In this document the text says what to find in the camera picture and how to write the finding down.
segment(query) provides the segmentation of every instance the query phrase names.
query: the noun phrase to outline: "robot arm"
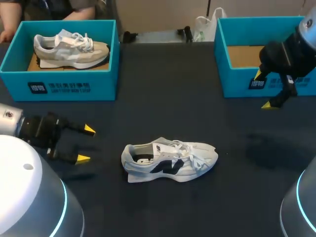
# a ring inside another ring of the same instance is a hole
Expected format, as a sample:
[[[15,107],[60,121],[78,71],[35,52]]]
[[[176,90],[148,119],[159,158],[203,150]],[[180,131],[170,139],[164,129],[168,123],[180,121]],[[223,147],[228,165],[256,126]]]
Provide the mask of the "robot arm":
[[[78,125],[53,113],[46,116],[25,117],[21,109],[0,104],[0,134],[18,137],[31,146],[47,149],[50,159],[60,159],[72,164],[88,162],[90,157],[80,154],[65,154],[56,150],[64,129],[70,129],[88,136],[95,131],[87,124]]]
[[[259,53],[261,65],[255,80],[279,73],[282,91],[262,108],[280,108],[291,96],[297,96],[295,80],[316,67],[316,7],[301,21],[284,42],[271,41]]]

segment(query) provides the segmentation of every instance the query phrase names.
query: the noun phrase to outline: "shoebox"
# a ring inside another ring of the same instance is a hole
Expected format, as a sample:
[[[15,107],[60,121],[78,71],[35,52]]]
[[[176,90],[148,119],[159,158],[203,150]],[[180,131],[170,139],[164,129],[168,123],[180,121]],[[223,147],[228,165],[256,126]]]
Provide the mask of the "shoebox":
[[[253,81],[261,64],[260,50],[271,40],[284,41],[303,17],[220,18],[214,50],[224,97],[275,96],[282,89],[279,74]],[[296,80],[298,95],[316,95],[316,70]]]
[[[107,64],[89,69],[41,69],[33,39],[53,37],[62,29],[93,41],[107,43]],[[15,101],[106,101],[115,100],[119,71],[119,38],[115,20],[24,21],[4,57],[0,77]]]

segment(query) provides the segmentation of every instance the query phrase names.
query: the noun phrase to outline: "box logo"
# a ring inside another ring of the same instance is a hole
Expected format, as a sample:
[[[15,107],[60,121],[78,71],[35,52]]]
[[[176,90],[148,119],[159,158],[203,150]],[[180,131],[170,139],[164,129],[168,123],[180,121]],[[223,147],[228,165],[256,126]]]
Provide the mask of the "box logo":
[[[258,89],[263,89],[265,88],[267,78],[262,78],[262,79],[256,79],[253,78],[250,83],[249,83],[249,90],[258,90]]]
[[[47,90],[43,82],[28,82],[28,86],[32,94],[47,94]]]

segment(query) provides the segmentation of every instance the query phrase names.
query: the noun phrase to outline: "black table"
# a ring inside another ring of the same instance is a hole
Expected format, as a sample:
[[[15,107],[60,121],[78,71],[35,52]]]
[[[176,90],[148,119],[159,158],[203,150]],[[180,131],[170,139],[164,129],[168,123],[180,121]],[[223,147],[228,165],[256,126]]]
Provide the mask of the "black table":
[[[282,199],[316,154],[316,98],[262,111],[266,101],[223,98],[212,43],[123,45],[115,102],[14,103],[0,84],[2,103],[97,131],[94,139],[66,132],[60,141],[61,149],[85,145],[93,157],[70,171],[94,177],[66,179],[85,213],[85,237],[280,237]],[[211,144],[217,164],[187,183],[129,184],[125,145],[160,136]]]

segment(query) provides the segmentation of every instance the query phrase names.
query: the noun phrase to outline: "white sneaker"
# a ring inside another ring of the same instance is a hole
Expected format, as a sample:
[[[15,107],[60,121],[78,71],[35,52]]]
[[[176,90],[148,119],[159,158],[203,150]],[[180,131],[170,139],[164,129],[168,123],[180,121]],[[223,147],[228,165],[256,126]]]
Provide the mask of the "white sneaker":
[[[109,55],[109,46],[93,42],[91,38],[78,33],[62,30],[54,37],[34,37],[34,50],[40,59],[41,68],[60,68],[65,66],[88,69],[99,65]]]
[[[121,157],[129,183],[160,177],[186,182],[209,171],[217,158],[215,148],[208,144],[169,141],[162,137],[144,145],[127,145]]]

